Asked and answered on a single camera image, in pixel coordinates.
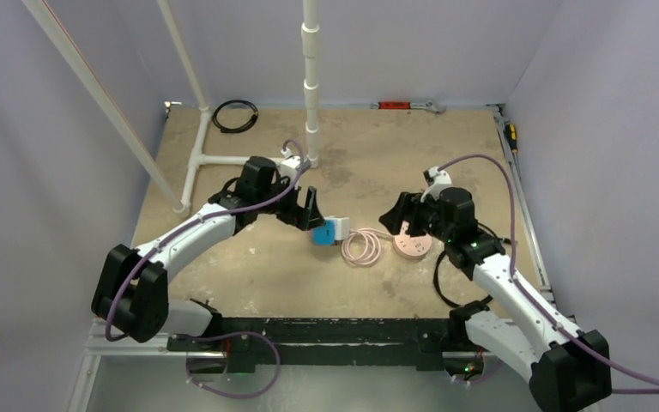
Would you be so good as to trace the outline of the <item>blue plug adapter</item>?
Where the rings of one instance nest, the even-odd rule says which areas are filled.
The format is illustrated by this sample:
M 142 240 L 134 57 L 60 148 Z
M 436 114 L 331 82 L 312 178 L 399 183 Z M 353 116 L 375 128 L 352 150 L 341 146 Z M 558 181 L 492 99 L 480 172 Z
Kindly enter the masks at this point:
M 332 220 L 326 220 L 320 227 L 311 231 L 311 240 L 315 245 L 331 246 L 336 243 L 336 225 Z

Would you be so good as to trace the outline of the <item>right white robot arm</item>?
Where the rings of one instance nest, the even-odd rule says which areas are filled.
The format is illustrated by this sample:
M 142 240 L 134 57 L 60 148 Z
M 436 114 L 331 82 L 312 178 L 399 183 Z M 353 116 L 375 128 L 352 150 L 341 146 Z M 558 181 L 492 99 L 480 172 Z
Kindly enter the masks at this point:
M 444 188 L 436 197 L 403 192 L 379 217 L 392 234 L 430 235 L 450 262 L 511 317 L 507 324 L 479 301 L 450 314 L 447 336 L 459 349 L 490 350 L 528 384 L 543 411 L 579 411 L 612 393 L 607 340 L 561 315 L 511 263 L 505 248 L 480 229 L 471 193 Z

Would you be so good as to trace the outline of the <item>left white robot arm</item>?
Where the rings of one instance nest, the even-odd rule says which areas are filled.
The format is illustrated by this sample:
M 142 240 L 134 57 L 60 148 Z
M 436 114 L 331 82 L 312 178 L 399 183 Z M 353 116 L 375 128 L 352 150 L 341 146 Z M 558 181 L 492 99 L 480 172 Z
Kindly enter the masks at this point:
M 168 286 L 185 267 L 209 248 L 238 234 L 260 214 L 310 231 L 324 223 L 317 191 L 307 189 L 299 205 L 298 184 L 310 166 L 298 155 L 281 163 L 252 156 L 241 174 L 212 195 L 187 222 L 136 248 L 116 245 L 106 255 L 91 302 L 91 311 L 106 322 L 106 339 L 130 337 L 146 342 L 160 333 L 187 335 L 199 350 L 221 342 L 218 312 L 198 300 L 170 300 Z

